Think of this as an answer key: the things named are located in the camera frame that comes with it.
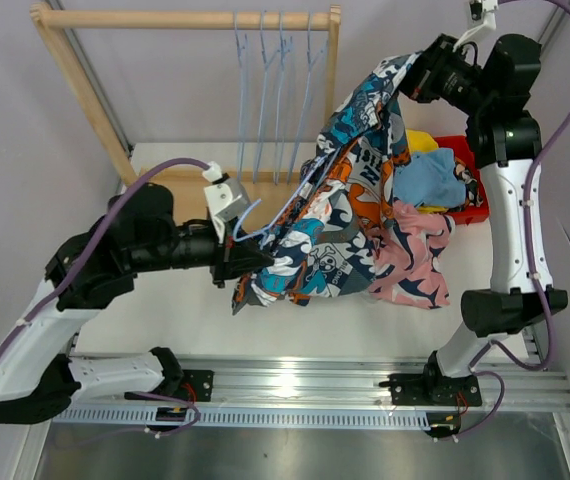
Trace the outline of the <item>yellow shorts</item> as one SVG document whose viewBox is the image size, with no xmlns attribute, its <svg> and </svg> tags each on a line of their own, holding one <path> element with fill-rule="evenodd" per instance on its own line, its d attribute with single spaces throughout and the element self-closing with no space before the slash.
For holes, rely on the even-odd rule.
<svg viewBox="0 0 570 480">
<path fill-rule="evenodd" d="M 435 139 L 428 133 L 416 130 L 407 130 L 408 147 L 411 154 L 409 173 L 403 175 L 403 186 L 406 188 L 405 196 L 423 213 L 437 213 L 441 207 L 428 205 L 426 200 L 436 186 L 439 179 L 430 157 L 422 159 L 424 154 L 439 148 Z"/>
</svg>

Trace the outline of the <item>blue orange patchwork shorts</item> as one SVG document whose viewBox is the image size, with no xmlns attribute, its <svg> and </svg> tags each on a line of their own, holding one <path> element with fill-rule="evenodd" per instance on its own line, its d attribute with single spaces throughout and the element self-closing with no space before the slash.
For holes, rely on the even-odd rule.
<svg viewBox="0 0 570 480">
<path fill-rule="evenodd" d="M 394 220 L 394 172 L 411 162 L 400 85 L 416 53 L 383 59 L 335 110 L 302 189 L 262 239 L 273 265 L 244 275 L 232 311 L 364 291 L 378 275 L 371 233 Z"/>
</svg>

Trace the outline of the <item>light blue shorts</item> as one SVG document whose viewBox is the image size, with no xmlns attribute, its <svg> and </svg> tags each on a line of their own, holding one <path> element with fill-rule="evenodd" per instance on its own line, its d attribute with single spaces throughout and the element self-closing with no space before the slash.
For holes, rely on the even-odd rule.
<svg viewBox="0 0 570 480">
<path fill-rule="evenodd" d="M 466 188 L 456 177 L 455 168 L 450 148 L 413 153 L 409 164 L 394 171 L 394 197 L 416 208 L 460 207 L 466 200 Z"/>
</svg>

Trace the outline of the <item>pink white patterned shorts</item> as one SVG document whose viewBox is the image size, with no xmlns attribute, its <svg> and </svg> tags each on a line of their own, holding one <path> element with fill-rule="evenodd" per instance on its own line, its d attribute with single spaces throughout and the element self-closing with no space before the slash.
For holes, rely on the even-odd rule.
<svg viewBox="0 0 570 480">
<path fill-rule="evenodd" d="M 374 245 L 372 297 L 401 306 L 433 310 L 450 304 L 439 260 L 449 245 L 455 223 L 448 215 L 421 213 L 396 200 L 389 227 L 368 231 Z"/>
</svg>

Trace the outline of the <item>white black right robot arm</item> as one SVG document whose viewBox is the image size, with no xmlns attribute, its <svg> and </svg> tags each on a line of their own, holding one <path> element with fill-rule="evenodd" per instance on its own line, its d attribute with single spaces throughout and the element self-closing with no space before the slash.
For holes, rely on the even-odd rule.
<svg viewBox="0 0 570 480">
<path fill-rule="evenodd" d="M 396 405 L 452 405 L 465 395 L 481 403 L 474 367 L 504 340 L 568 305 L 546 264 L 537 204 L 542 151 L 538 122 L 527 111 L 541 69 L 541 46 L 506 34 L 484 65 L 468 63 L 464 42 L 440 35 L 401 84 L 418 103 L 443 99 L 467 116 L 466 140 L 489 205 L 492 272 L 487 289 L 461 297 L 462 322 L 429 356 L 419 375 L 393 374 L 385 385 Z"/>
</svg>

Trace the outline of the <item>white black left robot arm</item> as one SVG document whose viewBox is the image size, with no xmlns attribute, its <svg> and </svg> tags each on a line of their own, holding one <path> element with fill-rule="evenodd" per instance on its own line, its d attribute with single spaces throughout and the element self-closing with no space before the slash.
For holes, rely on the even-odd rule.
<svg viewBox="0 0 570 480">
<path fill-rule="evenodd" d="M 207 268 L 223 287 L 274 262 L 255 240 L 220 240 L 209 219 L 176 224 L 173 195 L 164 186 L 146 183 L 108 206 L 89 231 L 59 247 L 18 333 L 0 344 L 0 424 L 38 424 L 96 397 L 186 399 L 183 369 L 167 347 L 99 360 L 73 360 L 63 347 L 132 292 L 141 273 Z"/>
</svg>

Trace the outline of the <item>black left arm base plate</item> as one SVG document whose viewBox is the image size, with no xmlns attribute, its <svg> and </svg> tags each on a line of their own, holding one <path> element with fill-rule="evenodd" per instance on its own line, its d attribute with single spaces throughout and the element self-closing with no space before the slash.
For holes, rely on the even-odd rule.
<svg viewBox="0 0 570 480">
<path fill-rule="evenodd" d="M 191 403 L 211 401 L 214 371 L 185 369 L 170 348 L 154 347 L 124 360 L 130 373 L 152 377 L 151 380 L 136 380 L 134 389 L 124 394 L 127 400 L 151 401 L 163 396 Z"/>
</svg>

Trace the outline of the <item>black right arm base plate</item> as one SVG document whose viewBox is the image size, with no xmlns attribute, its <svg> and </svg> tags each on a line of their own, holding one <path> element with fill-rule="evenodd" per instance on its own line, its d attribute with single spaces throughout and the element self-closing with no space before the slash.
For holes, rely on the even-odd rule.
<svg viewBox="0 0 570 480">
<path fill-rule="evenodd" d="M 396 406 L 456 407 L 461 400 L 463 406 L 482 405 L 479 382 L 473 375 L 450 378 L 396 373 L 378 386 L 390 392 L 392 404 Z"/>
</svg>

